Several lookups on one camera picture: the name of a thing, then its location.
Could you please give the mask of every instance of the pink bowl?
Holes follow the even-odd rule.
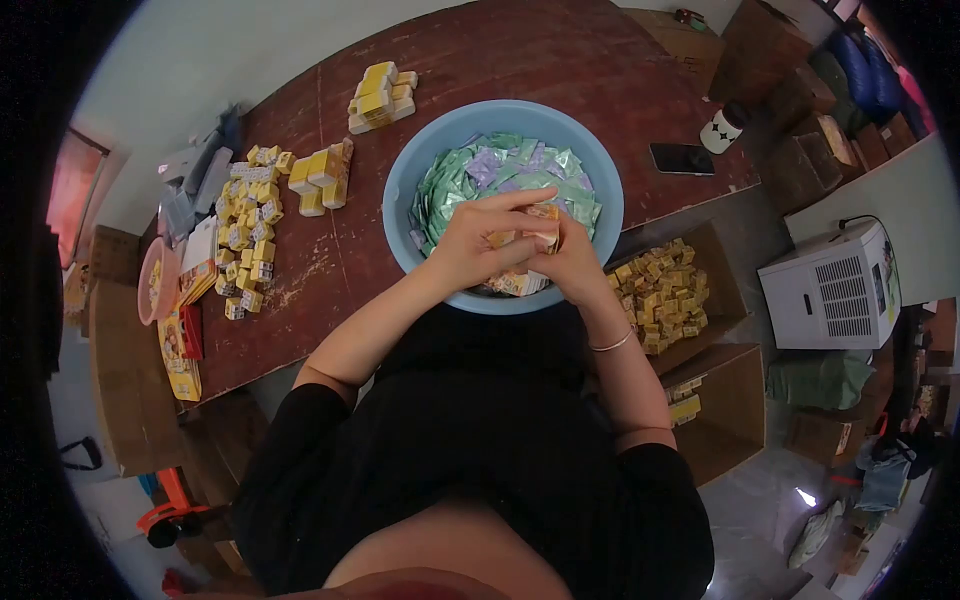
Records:
[[[154,264],[160,261],[160,289],[156,305],[150,306],[150,274]],[[174,309],[177,293],[180,290],[180,260],[174,251],[167,248],[162,237],[154,240],[147,249],[147,256],[140,265],[140,283],[136,288],[136,309],[140,313],[140,322],[149,325],[156,319],[166,317]]]

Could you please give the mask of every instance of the black phone screen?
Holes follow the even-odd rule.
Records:
[[[650,144],[650,154],[661,173],[714,175],[710,151],[694,144]]]

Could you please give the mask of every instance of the vent grille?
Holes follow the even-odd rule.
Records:
[[[820,298],[831,338],[864,337],[873,332],[867,285],[856,256],[816,267]]]

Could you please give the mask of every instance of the bracelet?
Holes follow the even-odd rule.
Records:
[[[588,347],[589,347],[591,350],[593,350],[594,352],[606,352],[607,350],[612,350],[612,349],[614,349],[614,348],[620,348],[621,346],[623,346],[624,344],[627,343],[627,340],[629,340],[629,339],[630,339],[630,336],[632,336],[632,335],[634,335],[634,331],[633,331],[632,329],[630,329],[630,331],[627,331],[627,335],[623,336],[623,339],[620,340],[619,342],[617,342],[616,344],[614,344],[613,346],[607,346],[606,348],[597,348],[596,346],[590,346],[590,345],[588,344]]]

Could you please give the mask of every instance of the wooden table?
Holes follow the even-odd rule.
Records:
[[[286,216],[276,226],[275,279],[263,290],[262,312],[232,322],[223,298],[211,291],[201,299],[204,400],[305,357],[400,279],[381,222],[384,181],[407,141],[457,107],[515,98],[577,119],[619,170],[624,229],[759,183],[737,146],[714,158],[712,178],[656,171],[650,142],[698,143],[718,106],[618,7],[585,0],[486,0],[400,23],[322,60],[251,110],[243,118],[247,146],[309,156],[342,140],[357,82],[383,60],[420,74],[417,112],[353,137],[346,207],[301,217],[299,196],[281,180]]]

